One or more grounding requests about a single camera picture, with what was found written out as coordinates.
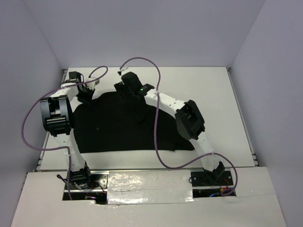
white board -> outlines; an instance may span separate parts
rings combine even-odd
[[[91,201],[62,201],[64,183],[56,175],[29,173],[12,227],[286,227],[267,169],[238,168],[241,197],[198,198],[179,204],[96,205]],[[254,176],[247,184],[245,179]],[[253,187],[258,194],[249,194]]]

white table surface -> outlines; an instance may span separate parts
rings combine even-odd
[[[62,201],[64,183],[56,175],[66,172],[29,173],[12,227],[286,227],[267,169],[237,170],[237,197],[120,206]]]
[[[69,68],[88,77],[94,68]],[[152,67],[135,67],[130,69],[145,84],[156,85],[158,74]],[[254,166],[248,139],[243,127],[236,99],[226,68],[212,67],[160,67],[160,91],[179,100],[192,99],[199,107],[205,119],[206,133],[216,152],[225,155],[237,167]],[[118,68],[109,68],[96,86],[93,98],[114,91],[114,84],[121,81]],[[97,77],[104,72],[95,72]],[[71,101],[75,110],[80,104],[77,98]],[[58,144],[49,136],[46,147],[54,148]],[[153,150],[114,151],[82,154],[90,169],[149,169],[163,168]],[[170,166],[182,165],[197,157],[196,151],[177,150],[160,151],[164,162]],[[40,170],[64,170],[67,164],[60,150],[44,153]],[[188,167],[201,167],[197,161]]]

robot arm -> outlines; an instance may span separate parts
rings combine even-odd
[[[118,73],[121,75],[122,82],[115,84],[115,88],[122,101],[132,96],[148,105],[157,106],[157,91],[152,85],[142,85],[137,75],[128,68]],[[190,140],[198,155],[212,153],[214,149],[206,137],[205,122],[196,103],[192,100],[188,102],[177,100],[162,92],[159,96],[159,108],[176,119],[179,134]],[[225,170],[223,163],[215,155],[206,156],[201,161],[203,169],[215,179],[218,179]]]
[[[62,149],[67,164],[69,155],[71,156],[70,182],[76,187],[86,188],[91,181],[91,173],[73,136],[75,122],[70,100],[75,96],[83,103],[92,100],[98,81],[76,86],[78,83],[81,83],[81,74],[70,72],[69,79],[61,84],[61,89],[40,100],[40,108],[44,129],[54,136],[60,146],[70,147],[70,154],[67,149]]]

red wire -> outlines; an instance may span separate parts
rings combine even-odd
[[[228,186],[229,186],[228,180],[226,180],[225,178],[223,178],[223,180],[225,180],[227,182],[227,188],[228,188]]]
[[[98,184],[100,186],[100,188],[102,189],[102,192],[103,193],[106,193],[106,191],[104,191],[104,189],[102,188],[102,186],[98,183],[98,182],[95,182],[96,184]]]
[[[88,193],[85,194],[85,196],[87,196],[87,195],[91,192],[91,190],[92,190],[93,188],[94,188],[94,182],[91,183],[91,189],[89,190]]]

black fabric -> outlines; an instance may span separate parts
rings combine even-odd
[[[154,150],[153,129],[156,108],[138,100],[121,102],[117,92],[107,92],[75,112],[74,136],[80,153],[115,150]],[[158,148],[193,150],[177,131],[176,121],[160,110]]]

